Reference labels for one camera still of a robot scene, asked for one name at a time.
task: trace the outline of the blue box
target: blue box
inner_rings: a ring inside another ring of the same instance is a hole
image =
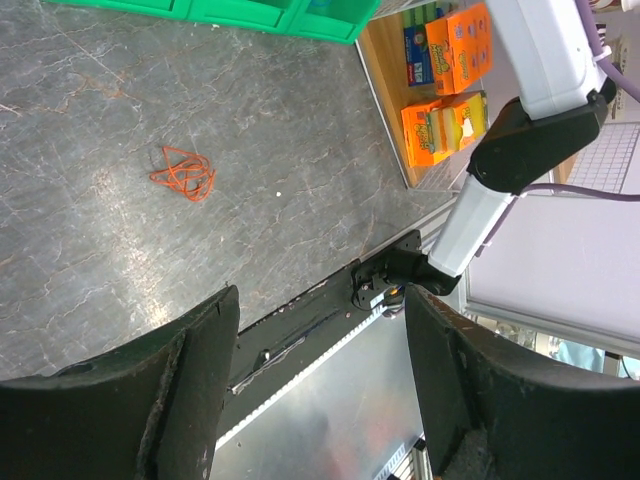
[[[403,12],[404,50],[410,87],[430,85],[435,82],[425,25],[444,17],[453,9],[454,6],[451,3],[433,2]]]

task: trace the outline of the white grid panel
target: white grid panel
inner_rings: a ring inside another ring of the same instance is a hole
[[[640,136],[640,123],[612,123],[578,155],[569,183],[620,193]]]
[[[475,146],[470,146],[464,152],[459,152],[440,162],[438,165],[429,167],[429,171],[416,188],[434,192],[455,190],[455,181],[468,165],[471,152],[474,148]]]

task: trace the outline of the tangled orange cord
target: tangled orange cord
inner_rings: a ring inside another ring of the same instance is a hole
[[[171,165],[171,152],[186,158],[176,165]],[[173,147],[162,147],[162,154],[167,161],[167,168],[149,175],[153,182],[182,193],[192,202],[200,202],[207,198],[216,178],[216,171],[211,169],[211,162],[207,157]]]

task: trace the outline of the marble countertop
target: marble countertop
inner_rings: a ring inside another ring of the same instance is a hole
[[[350,46],[5,0],[0,66],[0,379],[227,282],[246,327],[449,198],[404,188]],[[149,181],[164,145],[206,201]]]

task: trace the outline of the wooden shelf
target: wooden shelf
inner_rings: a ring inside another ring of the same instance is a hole
[[[429,169],[409,166],[400,112],[408,105],[436,95],[431,86],[408,86],[402,14],[369,22],[358,39],[358,47],[407,184],[411,188],[416,187]]]

